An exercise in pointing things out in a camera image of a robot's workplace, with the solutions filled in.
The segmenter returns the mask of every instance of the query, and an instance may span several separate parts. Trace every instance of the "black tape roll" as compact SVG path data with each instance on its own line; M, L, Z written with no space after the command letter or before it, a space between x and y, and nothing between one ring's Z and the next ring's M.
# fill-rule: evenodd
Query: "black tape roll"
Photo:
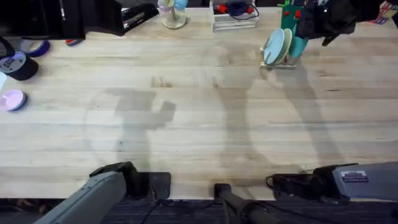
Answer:
M0 60L0 72L18 80L24 81L32 78L38 71L39 64L22 52Z

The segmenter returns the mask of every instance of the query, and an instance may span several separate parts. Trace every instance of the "black floor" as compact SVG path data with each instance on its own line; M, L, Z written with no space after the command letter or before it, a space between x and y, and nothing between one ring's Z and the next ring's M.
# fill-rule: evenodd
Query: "black floor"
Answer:
M297 224L398 223L398 203L393 202L355 202L348 205L334 205L298 200L296 202L268 201L261 203L276 219ZM42 207L44 203L37 200L37 204ZM102 224L142 223L154 205L155 202L125 199L109 211ZM33 223L41 216L39 207L24 206L24 210L12 209L15 207L15 205L10 206L9 200L0 199L0 223L28 224ZM311 216L317 220L305 218L302 215ZM167 200L159 203L159 206L147 217L145 224L221 224L225 223L224 221L223 207L213 204L210 200Z
M328 205L308 202L277 203L270 202L289 211L311 215L324 222L302 218L266 206L270 213L279 220L292 223L319 224L329 220L330 223L346 224L393 224L398 223L396 211L398 203L356 202L349 205ZM216 224L224 223L224 210L221 205L211 205L211 201L178 202L158 206L146 220L151 223L189 223L189 224ZM108 213L102 224L142 223L145 215L154 206L154 203L133 202L124 200Z

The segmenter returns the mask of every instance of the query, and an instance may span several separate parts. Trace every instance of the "white plate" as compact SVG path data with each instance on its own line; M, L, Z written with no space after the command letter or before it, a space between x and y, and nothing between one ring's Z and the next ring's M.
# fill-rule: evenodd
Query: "white plate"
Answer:
M280 64L284 58L286 57L287 52L289 51L290 44L292 43L292 30L284 29L285 39L284 44L282 46L282 50L280 51L278 57L276 58L275 65Z

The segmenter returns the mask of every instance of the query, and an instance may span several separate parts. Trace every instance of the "butcher block tabletop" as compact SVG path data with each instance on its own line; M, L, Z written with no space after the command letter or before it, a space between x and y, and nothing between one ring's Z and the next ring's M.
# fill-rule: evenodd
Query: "butcher block tabletop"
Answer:
M230 183L273 199L264 178L330 164L398 161L398 29L364 22L329 46L310 40L295 70L260 69L280 26L213 33L208 9L169 30L157 16L123 37L50 41L38 74L1 93L0 197L65 198L100 166L131 161L172 175L170 198L212 198Z

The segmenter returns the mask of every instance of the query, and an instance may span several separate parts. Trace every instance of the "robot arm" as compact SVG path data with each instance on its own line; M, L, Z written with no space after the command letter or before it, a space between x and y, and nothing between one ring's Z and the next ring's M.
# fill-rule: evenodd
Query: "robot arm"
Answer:
M157 199L167 199L170 182L170 173L138 172L131 162L104 166L91 173L84 186L35 224L100 223L113 205L126 195L140 200L154 191Z
M105 172L90 178L84 186L35 224L100 223L125 194L126 182L123 173Z
M286 195L340 202L351 198L398 200L397 175L398 162L345 164L316 168L312 174L274 174L266 182L277 200Z

